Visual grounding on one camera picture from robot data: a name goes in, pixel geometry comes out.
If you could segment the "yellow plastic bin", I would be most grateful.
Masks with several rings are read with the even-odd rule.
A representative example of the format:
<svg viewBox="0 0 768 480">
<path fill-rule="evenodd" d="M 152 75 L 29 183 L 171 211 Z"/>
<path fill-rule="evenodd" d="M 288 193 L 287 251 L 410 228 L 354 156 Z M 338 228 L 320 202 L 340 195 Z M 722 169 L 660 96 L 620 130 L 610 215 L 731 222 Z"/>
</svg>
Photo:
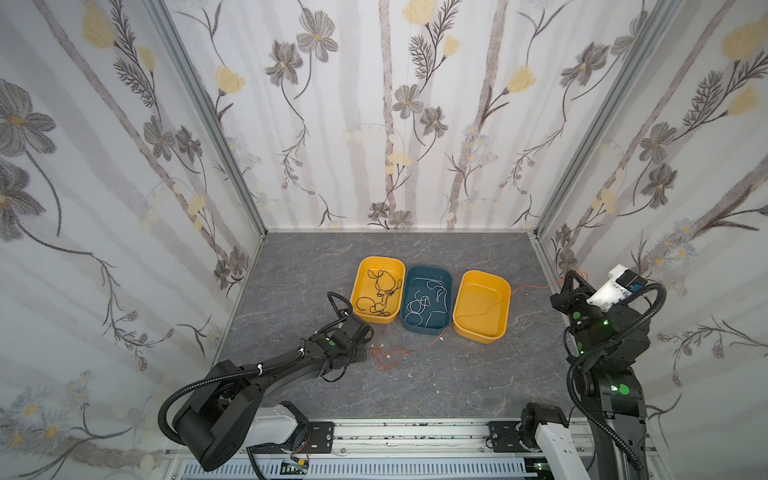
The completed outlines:
<svg viewBox="0 0 768 480">
<path fill-rule="evenodd" d="M 369 256 L 363 259 L 355 278 L 351 304 L 361 319 L 390 324 L 399 315 L 406 267 L 398 259 Z"/>
<path fill-rule="evenodd" d="M 464 338 L 482 344 L 501 339 L 507 329 L 510 284 L 480 270 L 464 273 L 453 311 L 453 329 Z"/>
</svg>

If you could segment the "right yellow plastic bin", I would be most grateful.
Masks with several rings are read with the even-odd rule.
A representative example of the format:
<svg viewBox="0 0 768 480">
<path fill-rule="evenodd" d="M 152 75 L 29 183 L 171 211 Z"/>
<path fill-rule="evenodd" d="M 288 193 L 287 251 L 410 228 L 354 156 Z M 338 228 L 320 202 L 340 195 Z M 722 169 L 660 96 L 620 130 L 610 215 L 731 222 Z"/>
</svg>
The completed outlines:
<svg viewBox="0 0 768 480">
<path fill-rule="evenodd" d="M 464 338 L 482 344 L 501 339 L 507 329 L 510 284 L 480 270 L 464 273 L 453 311 L 453 329 Z"/>
</svg>

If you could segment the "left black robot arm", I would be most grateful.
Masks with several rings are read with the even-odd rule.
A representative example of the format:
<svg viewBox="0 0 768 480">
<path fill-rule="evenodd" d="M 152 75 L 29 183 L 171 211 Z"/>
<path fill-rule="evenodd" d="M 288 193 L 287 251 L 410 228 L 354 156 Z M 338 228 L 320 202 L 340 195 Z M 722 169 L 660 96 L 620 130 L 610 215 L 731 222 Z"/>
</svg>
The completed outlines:
<svg viewBox="0 0 768 480">
<path fill-rule="evenodd" d="M 170 441 L 185 446 L 205 471 L 227 463 L 243 448 L 298 448 L 309 439 L 306 417 L 289 401 L 265 408 L 265 397 L 306 379 L 324 378 L 366 360 L 374 328 L 342 295 L 327 294 L 335 319 L 297 348 L 251 365 L 215 364 L 205 378 L 172 393 L 157 423 Z"/>
</svg>

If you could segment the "left yellow plastic bin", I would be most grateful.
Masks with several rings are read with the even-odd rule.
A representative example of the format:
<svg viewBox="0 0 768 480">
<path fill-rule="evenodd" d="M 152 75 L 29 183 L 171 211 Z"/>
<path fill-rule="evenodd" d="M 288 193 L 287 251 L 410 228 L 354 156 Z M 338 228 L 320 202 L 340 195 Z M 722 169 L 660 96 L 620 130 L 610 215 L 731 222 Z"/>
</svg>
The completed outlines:
<svg viewBox="0 0 768 480">
<path fill-rule="evenodd" d="M 355 278 L 351 304 L 361 319 L 390 324 L 399 315 L 406 267 L 398 259 L 369 256 L 363 259 Z"/>
</svg>

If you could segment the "teal plastic bin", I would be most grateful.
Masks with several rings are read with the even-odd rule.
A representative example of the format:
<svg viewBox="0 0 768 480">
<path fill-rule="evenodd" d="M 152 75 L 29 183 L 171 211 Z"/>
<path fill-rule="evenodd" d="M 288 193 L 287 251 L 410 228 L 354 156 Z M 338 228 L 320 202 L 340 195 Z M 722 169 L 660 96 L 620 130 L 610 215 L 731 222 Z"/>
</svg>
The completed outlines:
<svg viewBox="0 0 768 480">
<path fill-rule="evenodd" d="M 451 274 L 432 266 L 414 266 L 406 272 L 400 317 L 411 332 L 438 335 L 452 323 Z"/>
</svg>

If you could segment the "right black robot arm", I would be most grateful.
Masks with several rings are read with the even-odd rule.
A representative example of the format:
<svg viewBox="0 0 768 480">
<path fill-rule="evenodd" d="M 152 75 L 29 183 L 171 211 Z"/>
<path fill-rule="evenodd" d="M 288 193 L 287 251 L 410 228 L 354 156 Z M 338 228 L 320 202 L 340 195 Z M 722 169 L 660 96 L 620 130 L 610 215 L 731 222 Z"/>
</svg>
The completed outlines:
<svg viewBox="0 0 768 480">
<path fill-rule="evenodd" d="M 602 479 L 650 476 L 645 395 L 633 365 L 649 348 L 651 320 L 666 299 L 662 284 L 623 265 L 598 288 L 569 270 L 550 297 L 552 308 L 568 318 L 566 332 L 576 343 L 567 358 L 566 388 L 589 423 Z"/>
</svg>

